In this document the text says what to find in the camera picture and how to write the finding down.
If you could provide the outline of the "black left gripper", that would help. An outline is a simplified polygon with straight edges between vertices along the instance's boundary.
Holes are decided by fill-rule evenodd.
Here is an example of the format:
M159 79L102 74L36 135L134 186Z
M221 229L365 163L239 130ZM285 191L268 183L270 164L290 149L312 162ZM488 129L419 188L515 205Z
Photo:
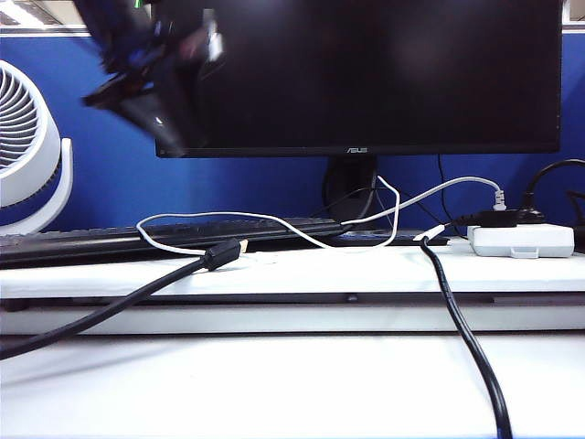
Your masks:
M160 66L168 59L186 65L219 59L223 42L215 11L204 9L202 24L194 30L154 18L145 7L82 7L80 17L98 46L105 72L112 75L83 98L84 104L113 106L154 138L158 156L190 156L206 146L205 130L176 70Z

